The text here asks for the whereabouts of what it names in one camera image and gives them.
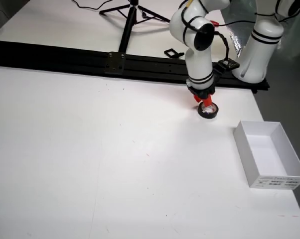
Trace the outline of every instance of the white table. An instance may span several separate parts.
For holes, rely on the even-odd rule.
[[[92,16],[105,20],[52,5],[32,0],[0,40],[102,50]],[[103,51],[117,49],[113,34]],[[147,36],[147,55],[182,51]],[[206,120],[184,86],[0,68],[0,238],[300,239],[293,192],[247,185],[232,132],[262,120],[252,93],[218,88],[213,101]]]

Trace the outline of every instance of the black cable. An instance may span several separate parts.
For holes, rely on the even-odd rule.
[[[7,19],[9,19],[9,17],[7,16],[7,14],[4,11],[0,10],[0,12],[2,12],[7,17]]]
[[[81,8],[81,9],[90,9],[90,10],[99,10],[103,5],[105,5],[106,3],[113,1],[113,0],[107,0],[105,2],[103,2],[98,8],[93,8],[93,7],[89,7],[89,6],[80,6],[78,2],[76,2],[76,0],[72,0],[74,3],[76,3],[77,7]]]
[[[299,9],[299,11],[298,11],[297,13],[295,13],[293,16],[286,17],[286,18],[284,18],[284,19],[282,19],[282,20],[279,20],[279,22],[285,22],[286,20],[292,19],[292,18],[298,16],[299,14],[300,14],[300,9]],[[219,25],[219,26],[228,26],[228,25],[231,25],[231,24],[239,23],[239,22],[255,23],[255,21],[240,20],[240,21],[229,22],[229,23],[226,23],[226,24],[223,24],[223,25]]]
[[[229,59],[229,53],[230,53],[230,47],[229,47],[228,40],[225,38],[225,36],[222,33],[218,32],[218,31],[215,31],[214,35],[219,36],[222,39],[222,41],[225,45],[225,48],[226,48],[226,53],[225,53],[224,60],[228,60]]]
[[[184,0],[184,1],[180,4],[179,9],[180,9],[187,1],[189,1],[189,0]]]
[[[226,24],[218,25],[218,26],[228,26],[228,25],[231,25],[231,24],[239,23],[239,22],[255,23],[255,21],[240,20],[240,21],[233,21],[233,22],[229,22],[229,23],[226,23]]]
[[[282,21],[285,22],[286,20],[291,19],[291,18],[294,18],[294,17],[298,16],[299,14],[300,14],[300,9],[299,9],[299,11],[298,11],[297,13],[295,13],[293,16],[286,17],[286,18],[280,20],[279,22],[282,22]]]

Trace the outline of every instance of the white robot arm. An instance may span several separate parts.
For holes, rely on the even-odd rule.
[[[223,9],[231,0],[189,0],[180,6],[170,21],[174,38],[189,47],[185,54],[189,89],[200,92],[202,100],[198,112],[205,118],[216,116],[218,108],[211,101],[214,93],[214,76],[211,59],[211,44],[215,35],[214,26],[204,18],[210,11]],[[300,0],[256,0],[257,21],[247,45],[236,59],[240,67],[232,73],[248,83],[259,83],[266,75],[268,62],[282,34],[283,27],[275,14],[285,17],[300,11]]]
[[[236,61],[240,67],[233,75],[247,83],[259,83],[264,80],[267,66],[284,28],[275,14],[290,17],[300,11],[300,0],[256,0],[257,19],[250,38]]]
[[[210,11],[223,9],[229,4],[230,0],[189,0],[180,6],[170,21],[172,36],[189,47],[185,54],[189,75],[187,85],[189,89],[200,92],[200,98],[195,94],[198,102],[203,101],[198,112],[209,119],[218,112],[210,96],[214,93],[211,44],[215,29],[205,16]]]

